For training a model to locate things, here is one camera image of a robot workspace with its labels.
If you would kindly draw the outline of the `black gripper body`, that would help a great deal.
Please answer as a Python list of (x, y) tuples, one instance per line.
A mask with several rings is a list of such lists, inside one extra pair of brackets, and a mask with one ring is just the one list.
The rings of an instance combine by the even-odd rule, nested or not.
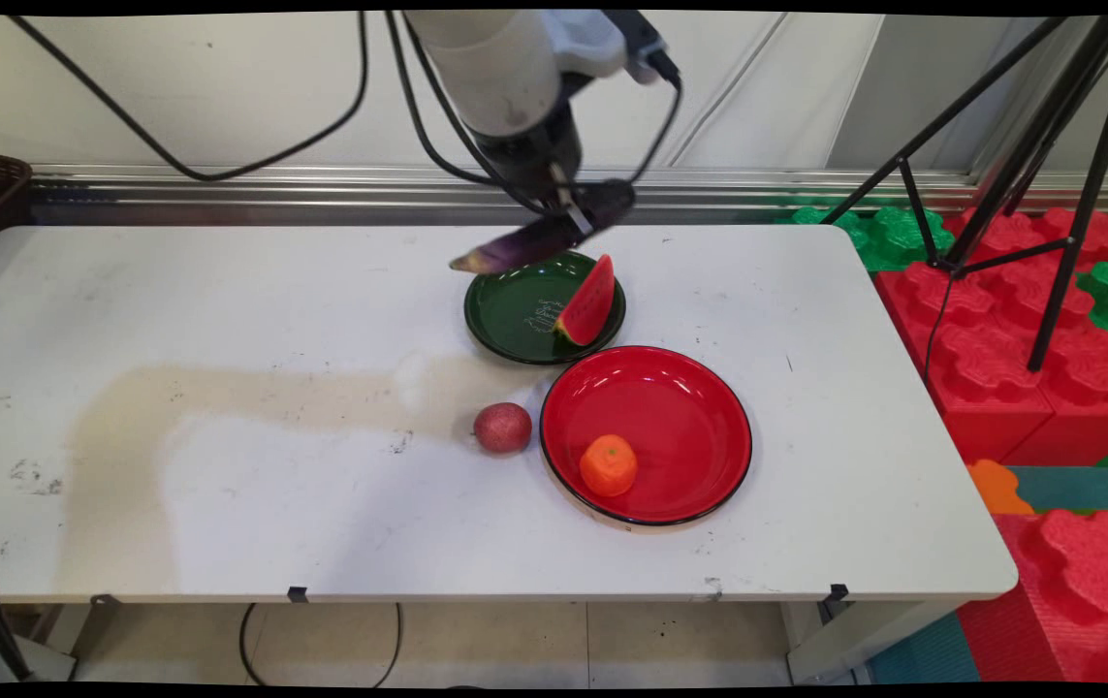
[(509, 136), (473, 131), (472, 141), (480, 160), (492, 167), (480, 175), (480, 184), (507, 195), (554, 189), (552, 163), (560, 163), (571, 178), (582, 164), (579, 129), (568, 97), (558, 97), (548, 114), (525, 131)]

